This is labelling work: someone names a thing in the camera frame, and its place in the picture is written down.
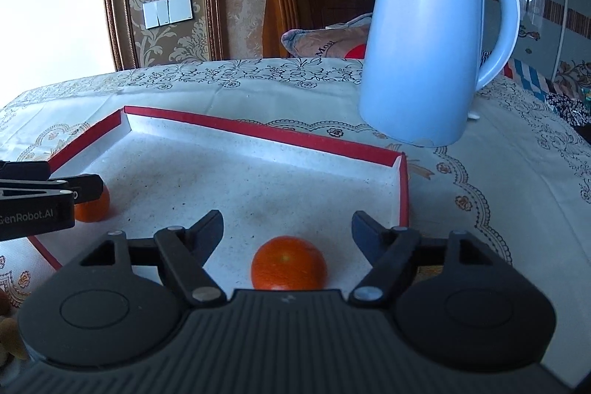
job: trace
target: electric kettle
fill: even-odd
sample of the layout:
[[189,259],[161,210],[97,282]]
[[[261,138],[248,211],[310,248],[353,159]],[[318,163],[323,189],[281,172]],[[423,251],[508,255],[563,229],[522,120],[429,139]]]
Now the electric kettle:
[[501,27],[481,66],[485,0],[375,0],[359,113],[417,146],[447,146],[466,128],[474,94],[515,48],[519,0],[499,0]]

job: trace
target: tablecloth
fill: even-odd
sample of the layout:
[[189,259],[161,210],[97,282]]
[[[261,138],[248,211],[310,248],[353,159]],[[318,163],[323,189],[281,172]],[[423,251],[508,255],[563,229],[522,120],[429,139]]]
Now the tablecloth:
[[[591,147],[503,76],[477,93],[480,119],[468,122],[456,144],[399,144],[358,115],[361,70],[361,61],[342,59],[256,59],[155,66],[42,87],[0,110],[0,159],[47,159],[126,105],[404,151],[412,226],[430,236],[468,230],[537,285],[557,311],[544,363],[577,383],[591,369]],[[3,242],[0,251],[0,283],[18,306],[52,269],[26,240]]]

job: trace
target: white wall switch panel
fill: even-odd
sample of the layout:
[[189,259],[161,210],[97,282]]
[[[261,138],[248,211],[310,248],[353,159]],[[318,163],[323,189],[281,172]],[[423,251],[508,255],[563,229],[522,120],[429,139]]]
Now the white wall switch panel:
[[161,26],[170,24],[168,20],[168,0],[156,1],[156,12],[158,14],[158,24]]
[[191,0],[168,0],[168,17],[170,23],[192,19]]
[[146,29],[151,29],[152,27],[158,27],[158,12],[156,11],[156,1],[153,2],[146,2],[143,5],[144,8],[144,24],[146,25]]

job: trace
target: orange fruit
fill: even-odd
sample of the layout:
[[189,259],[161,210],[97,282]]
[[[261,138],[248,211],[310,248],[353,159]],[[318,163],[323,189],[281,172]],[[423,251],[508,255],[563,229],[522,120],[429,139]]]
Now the orange fruit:
[[324,288],[326,277],[322,252],[298,237],[266,242],[250,266],[252,286],[263,291],[317,291]]
[[74,205],[74,219],[83,223],[102,221],[109,212],[109,204],[109,190],[106,184],[103,184],[103,192],[98,199]]

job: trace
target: brown pillow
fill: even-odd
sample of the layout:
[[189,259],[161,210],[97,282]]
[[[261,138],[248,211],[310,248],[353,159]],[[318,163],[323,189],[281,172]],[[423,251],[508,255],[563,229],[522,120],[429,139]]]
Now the brown pillow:
[[344,58],[353,48],[367,43],[369,24],[340,29],[293,29],[281,36],[281,43],[294,57]]

